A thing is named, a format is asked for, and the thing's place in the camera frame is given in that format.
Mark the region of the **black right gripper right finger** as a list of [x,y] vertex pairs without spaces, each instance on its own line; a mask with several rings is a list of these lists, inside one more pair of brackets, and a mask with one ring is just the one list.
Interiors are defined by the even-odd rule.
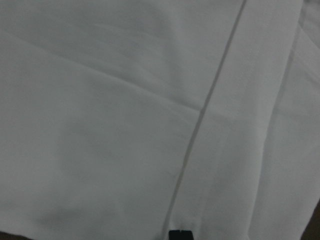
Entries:
[[193,232],[191,230],[181,230],[180,240],[194,240]]

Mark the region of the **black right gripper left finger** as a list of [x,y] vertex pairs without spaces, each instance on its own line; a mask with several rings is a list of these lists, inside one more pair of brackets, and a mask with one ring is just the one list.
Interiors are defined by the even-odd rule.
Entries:
[[181,238],[181,231],[179,229],[168,231],[169,240],[180,240],[180,238]]

